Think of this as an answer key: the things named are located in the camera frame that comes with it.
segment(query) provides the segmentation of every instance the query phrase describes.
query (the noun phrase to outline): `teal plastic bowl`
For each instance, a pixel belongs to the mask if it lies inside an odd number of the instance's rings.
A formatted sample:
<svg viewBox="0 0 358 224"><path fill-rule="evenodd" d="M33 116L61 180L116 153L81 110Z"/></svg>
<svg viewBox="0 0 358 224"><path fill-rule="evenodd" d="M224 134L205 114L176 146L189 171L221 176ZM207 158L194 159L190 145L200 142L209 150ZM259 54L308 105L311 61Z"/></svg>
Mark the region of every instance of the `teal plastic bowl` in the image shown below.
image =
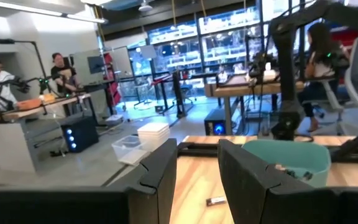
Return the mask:
<svg viewBox="0 0 358 224"><path fill-rule="evenodd" d="M306 171L313 173L304 182L313 187L325 187L331 158L326 147L311 142L255 140L245 143L243 149L269 164L281 164L302 176Z"/></svg>

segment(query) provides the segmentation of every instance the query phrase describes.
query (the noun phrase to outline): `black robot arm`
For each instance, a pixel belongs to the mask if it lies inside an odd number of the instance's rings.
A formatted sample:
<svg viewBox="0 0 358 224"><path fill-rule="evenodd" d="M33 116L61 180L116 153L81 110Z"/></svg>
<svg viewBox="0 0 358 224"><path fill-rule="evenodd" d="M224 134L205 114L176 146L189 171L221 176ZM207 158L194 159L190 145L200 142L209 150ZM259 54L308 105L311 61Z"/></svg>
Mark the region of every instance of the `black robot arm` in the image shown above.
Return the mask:
<svg viewBox="0 0 358 224"><path fill-rule="evenodd" d="M296 30L319 18L358 29L358 8L328 0L316 1L310 7L289 16L274 18L269 25L278 51L282 105L278 124L272 128L276 139L293 140L294 132L303 118L303 110L296 97L293 45Z"/></svg>

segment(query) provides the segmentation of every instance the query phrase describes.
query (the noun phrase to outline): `gray floor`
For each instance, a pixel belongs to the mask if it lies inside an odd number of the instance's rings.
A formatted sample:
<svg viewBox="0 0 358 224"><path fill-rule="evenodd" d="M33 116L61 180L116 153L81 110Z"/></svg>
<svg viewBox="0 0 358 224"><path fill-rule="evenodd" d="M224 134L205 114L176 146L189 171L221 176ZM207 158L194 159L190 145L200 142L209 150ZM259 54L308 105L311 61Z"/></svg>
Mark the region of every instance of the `gray floor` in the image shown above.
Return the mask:
<svg viewBox="0 0 358 224"><path fill-rule="evenodd" d="M0 170L0 187L69 187L69 186L100 186L114 175L122 164L118 163L111 143L125 136L135 134L137 129L149 122L165 122L173 125L170 128L170 137L180 142L188 135L205 135L205 116L217 107L216 99L198 100L189 111L188 116L177 121L175 109L166 116L154 116L151 118L137 118L130 123L124 123L116 129L103 135L100 142L79 154L67 154L65 157L40 156L43 165L38 174L24 174ZM269 109L269 101L264 101L266 110ZM239 113L232 118L238 123ZM327 114L324 121L334 121L335 114ZM344 120L358 124L358 108L347 110ZM302 122L299 132L305 133L309 121ZM248 135L255 134L256 124L250 124ZM40 149L40 154L56 149L62 144L55 141Z"/></svg>

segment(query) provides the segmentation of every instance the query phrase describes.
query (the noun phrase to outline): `blue led light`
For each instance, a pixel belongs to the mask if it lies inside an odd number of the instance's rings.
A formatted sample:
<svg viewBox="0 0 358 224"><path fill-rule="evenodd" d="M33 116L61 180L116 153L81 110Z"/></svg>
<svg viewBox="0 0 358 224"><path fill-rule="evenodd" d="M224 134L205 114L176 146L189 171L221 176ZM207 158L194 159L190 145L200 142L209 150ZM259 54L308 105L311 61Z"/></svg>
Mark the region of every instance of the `blue led light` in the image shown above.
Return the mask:
<svg viewBox="0 0 358 224"><path fill-rule="evenodd" d="M221 125L221 124L215 125L215 127L214 127L214 134L216 134L216 135L224 134L224 127L223 127L223 125Z"/></svg>

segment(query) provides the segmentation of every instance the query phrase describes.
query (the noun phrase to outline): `wooden table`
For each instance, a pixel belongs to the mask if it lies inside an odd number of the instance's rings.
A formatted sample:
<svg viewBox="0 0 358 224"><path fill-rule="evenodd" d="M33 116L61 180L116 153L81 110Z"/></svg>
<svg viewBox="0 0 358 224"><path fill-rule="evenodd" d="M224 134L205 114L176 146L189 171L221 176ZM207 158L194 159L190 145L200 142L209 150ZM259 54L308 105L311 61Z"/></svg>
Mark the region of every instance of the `wooden table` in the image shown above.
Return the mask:
<svg viewBox="0 0 358 224"><path fill-rule="evenodd" d="M265 78L265 81L270 81L272 78ZM234 86L234 87L219 87L215 89L213 96L215 97L223 97L224 102L224 114L225 114L225 129L227 135L233 135L232 131L232 109L230 104L230 97L240 96L240 101L244 101L242 98L246 95L251 95L252 91L255 95L260 95L263 93L264 95L274 95L277 93L281 93L281 85L279 83L269 83L263 85L256 85L255 87L248 86L248 80L245 75L236 75L233 76L226 85L235 85L235 84L243 84L244 86ZM296 82L296 90L301 91L304 88L303 82Z"/></svg>
<svg viewBox="0 0 358 224"><path fill-rule="evenodd" d="M89 94L79 96L82 99L90 99ZM56 107L75 102L76 97L58 100L55 103L45 105L49 113L54 113ZM4 113L3 118L8 123L0 124L0 168L2 170L36 173L39 167L38 150L34 147L35 138L45 133L60 128L61 125L78 119L82 114L73 114L62 119L54 119L43 122L32 129L26 123L26 117L43 112L44 109L35 108L28 111L15 111Z"/></svg>
<svg viewBox="0 0 358 224"><path fill-rule="evenodd" d="M214 144L219 139L236 144L257 139L256 136L188 136L183 142ZM352 137L315 136L318 144L339 145ZM358 186L358 164L332 164L328 186ZM228 204L206 207L206 199L224 196L218 159L180 157L177 164L177 183L173 198L171 224L232 224Z"/></svg>

